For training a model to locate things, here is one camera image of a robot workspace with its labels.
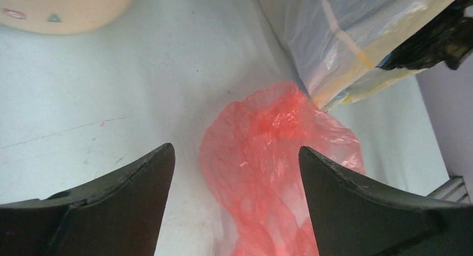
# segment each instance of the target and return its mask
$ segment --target white table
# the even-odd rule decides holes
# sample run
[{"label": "white table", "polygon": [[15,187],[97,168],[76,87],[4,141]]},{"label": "white table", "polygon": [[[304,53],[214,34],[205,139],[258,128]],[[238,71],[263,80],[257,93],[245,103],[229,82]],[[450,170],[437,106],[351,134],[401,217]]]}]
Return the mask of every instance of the white table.
[{"label": "white table", "polygon": [[230,102],[296,76],[257,0],[136,0],[71,36],[0,26],[0,203],[48,197],[171,142],[156,255],[212,255],[220,209],[197,162],[204,130]]}]

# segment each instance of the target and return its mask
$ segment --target white surface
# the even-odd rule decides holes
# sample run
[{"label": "white surface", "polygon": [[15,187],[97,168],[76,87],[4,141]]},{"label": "white surface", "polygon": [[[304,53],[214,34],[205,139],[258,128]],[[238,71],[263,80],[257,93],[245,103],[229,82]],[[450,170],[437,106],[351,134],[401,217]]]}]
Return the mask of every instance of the white surface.
[{"label": "white surface", "polygon": [[[257,0],[136,0],[111,25],[72,36],[0,26],[0,203],[48,197],[171,142],[176,171],[156,255],[213,255],[220,209],[197,163],[204,130],[228,103],[295,76]],[[355,133],[386,142],[377,133],[388,110],[398,109],[367,117],[376,134]],[[373,149],[385,163],[394,157]]]},{"label": "white surface", "polygon": [[330,114],[358,137],[368,176],[423,196],[448,181],[415,78]]}]

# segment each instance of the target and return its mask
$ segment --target black object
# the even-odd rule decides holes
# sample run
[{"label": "black object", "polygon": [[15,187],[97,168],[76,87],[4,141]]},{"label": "black object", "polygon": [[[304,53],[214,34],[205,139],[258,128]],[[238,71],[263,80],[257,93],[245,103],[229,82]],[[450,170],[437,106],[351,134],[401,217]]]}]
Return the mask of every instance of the black object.
[{"label": "black object", "polygon": [[174,164],[165,144],[46,200],[0,205],[0,255],[154,255]]},{"label": "black object", "polygon": [[473,206],[410,194],[302,147],[320,256],[471,256]]},{"label": "black object", "polygon": [[473,0],[456,0],[416,34],[404,41],[380,67],[426,69],[445,61],[457,70],[473,52],[473,18],[465,9]]}]

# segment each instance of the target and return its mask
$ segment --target purple-gray wall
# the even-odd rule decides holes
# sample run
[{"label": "purple-gray wall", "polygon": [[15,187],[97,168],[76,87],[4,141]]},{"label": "purple-gray wall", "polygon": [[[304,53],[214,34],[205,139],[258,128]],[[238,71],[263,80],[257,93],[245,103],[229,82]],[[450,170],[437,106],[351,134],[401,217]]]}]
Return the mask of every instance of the purple-gray wall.
[{"label": "purple-gray wall", "polygon": [[473,195],[473,56],[457,71],[442,63],[417,79],[448,172]]}]

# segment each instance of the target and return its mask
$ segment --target scratch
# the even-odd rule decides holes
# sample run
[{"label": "scratch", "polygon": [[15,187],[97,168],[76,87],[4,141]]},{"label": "scratch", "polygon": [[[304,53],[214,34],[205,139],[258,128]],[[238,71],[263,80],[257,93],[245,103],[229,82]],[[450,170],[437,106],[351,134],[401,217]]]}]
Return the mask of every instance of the scratch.
[{"label": "scratch", "polygon": [[30,143],[30,142],[34,142],[34,141],[38,141],[38,140],[47,138],[47,137],[56,136],[56,135],[61,135],[61,134],[63,134],[63,133],[66,133],[66,132],[69,132],[69,131],[73,131],[73,130],[75,130],[75,129],[80,129],[80,128],[84,128],[84,127],[87,127],[87,126],[96,125],[96,124],[99,124],[99,123],[101,123],[101,124],[103,125],[105,122],[110,122],[110,121],[115,121],[115,120],[120,120],[120,119],[125,119],[125,118],[128,118],[128,117],[113,118],[113,119],[107,119],[107,120],[104,120],[104,121],[101,121],[101,122],[87,123],[87,124],[80,125],[80,126],[77,126],[77,127],[74,127],[74,128],[66,129],[66,130],[61,131],[61,132],[55,132],[55,133],[51,133],[51,134],[48,134],[48,135],[45,135],[45,136],[41,136],[41,137],[38,137],[38,138],[34,138],[34,139],[31,139],[31,140],[27,140],[27,141],[23,141],[23,142],[18,142],[18,143],[13,143],[13,144],[10,144],[10,145],[7,145],[7,146],[0,147],[0,149],[10,148],[10,147],[13,147],[13,146],[19,146],[20,144]]},{"label": "scratch", "polygon": [[118,162],[122,161],[122,159],[124,159],[126,156],[127,156],[127,154],[125,154],[123,157],[119,158],[119,159],[115,162],[115,164],[117,164]]}]

